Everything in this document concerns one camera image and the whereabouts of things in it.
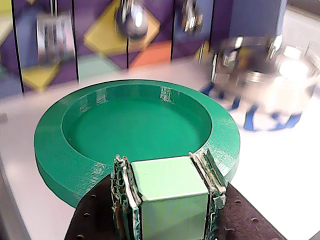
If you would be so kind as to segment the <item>black perforated gripper finger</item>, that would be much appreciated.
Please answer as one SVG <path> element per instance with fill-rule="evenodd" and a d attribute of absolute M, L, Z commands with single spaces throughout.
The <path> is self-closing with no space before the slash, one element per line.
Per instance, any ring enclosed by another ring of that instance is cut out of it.
<path fill-rule="evenodd" d="M 66 240 L 120 240 L 114 225 L 110 175 L 103 178 L 78 203 Z"/>
<path fill-rule="evenodd" d="M 284 240 L 285 237 L 231 184 L 220 211 L 215 240 Z"/>

